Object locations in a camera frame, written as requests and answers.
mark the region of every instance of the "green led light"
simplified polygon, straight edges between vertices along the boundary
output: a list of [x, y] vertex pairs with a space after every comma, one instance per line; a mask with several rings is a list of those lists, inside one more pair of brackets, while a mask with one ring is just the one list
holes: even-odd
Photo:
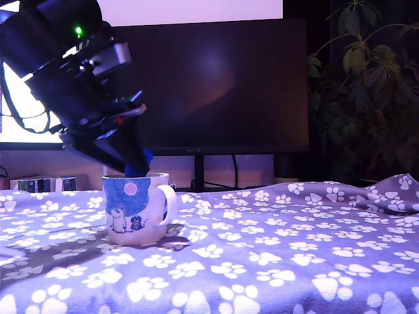
[[83, 29], [80, 26], [76, 26], [74, 32], [77, 34], [77, 37], [80, 38], [83, 35]]

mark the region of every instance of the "green leaf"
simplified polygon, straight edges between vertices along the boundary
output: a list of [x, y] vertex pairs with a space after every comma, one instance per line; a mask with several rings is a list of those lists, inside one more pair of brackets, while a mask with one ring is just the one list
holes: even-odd
[[346, 22], [348, 21], [349, 12], [350, 12], [350, 7], [347, 7], [346, 9], [342, 11], [342, 13], [339, 16], [338, 31], [341, 37], [343, 37], [346, 33]]
[[364, 61], [364, 53], [361, 48], [357, 48], [351, 53], [351, 68], [356, 75], [361, 73]]
[[380, 11], [377, 10], [377, 8], [371, 2], [366, 1], [365, 3], [368, 4], [376, 12], [376, 14], [380, 17], [380, 19], [382, 19]]
[[373, 26], [375, 27], [376, 23], [377, 23], [377, 15], [375, 14], [374, 10], [369, 7], [368, 5], [363, 5], [362, 6], [362, 11], [364, 12], [365, 18], [367, 19], [367, 21]]
[[404, 35], [406, 35], [406, 33], [408, 32], [408, 31], [410, 31], [411, 29], [413, 29], [413, 27], [414, 27], [414, 25], [412, 24], [412, 25], [408, 25], [408, 26], [405, 26], [400, 32], [399, 32], [399, 39], [401, 38], [401, 37], [403, 37]]
[[384, 75], [384, 72], [386, 72], [386, 69], [384, 67], [379, 67], [378, 69], [375, 69], [370, 75], [369, 77], [367, 77], [365, 79], [365, 84], [368, 87], [371, 87], [372, 85], [374, 85], [379, 79], [382, 78], [382, 76]]
[[319, 111], [321, 96], [319, 92], [315, 92], [310, 96], [310, 106], [315, 111]]
[[349, 49], [345, 56], [343, 57], [343, 68], [345, 69], [346, 74], [349, 73], [349, 70], [351, 69], [351, 55], [352, 55], [352, 48]]
[[356, 14], [355, 9], [349, 12], [348, 19], [346, 21], [346, 29], [349, 34], [353, 36], [359, 35], [358, 15]]
[[314, 65], [317, 65], [318, 67], [321, 67], [321, 62], [320, 62], [320, 60], [318, 60], [316, 57], [314, 57], [314, 56], [309, 56], [308, 57], [308, 63], [311, 63], [311, 64], [314, 64]]
[[308, 65], [308, 76], [309, 77], [320, 77], [320, 72], [317, 70], [317, 67], [315, 67], [312, 63]]

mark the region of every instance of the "monitor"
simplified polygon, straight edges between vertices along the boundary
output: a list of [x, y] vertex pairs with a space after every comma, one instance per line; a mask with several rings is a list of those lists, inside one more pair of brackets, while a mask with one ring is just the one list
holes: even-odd
[[157, 156], [308, 150], [300, 19], [114, 27], [132, 64], [109, 79], [143, 90], [137, 135]]

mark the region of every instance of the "mug handle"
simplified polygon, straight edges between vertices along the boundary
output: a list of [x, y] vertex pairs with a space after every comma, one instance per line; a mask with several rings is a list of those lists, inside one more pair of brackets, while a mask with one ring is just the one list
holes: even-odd
[[176, 203], [176, 193], [175, 190], [166, 185], [159, 185], [157, 186], [165, 195], [167, 201], [168, 201], [168, 214], [166, 216], [166, 219], [164, 219], [159, 226], [167, 226], [169, 223], [172, 222], [174, 218], [177, 216], [177, 203]]

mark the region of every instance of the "purple blanket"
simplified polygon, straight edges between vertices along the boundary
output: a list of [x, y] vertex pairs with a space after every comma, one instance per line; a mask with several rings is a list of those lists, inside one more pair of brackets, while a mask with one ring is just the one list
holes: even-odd
[[149, 247], [103, 192], [0, 191], [0, 313], [419, 313], [419, 183], [178, 193]]

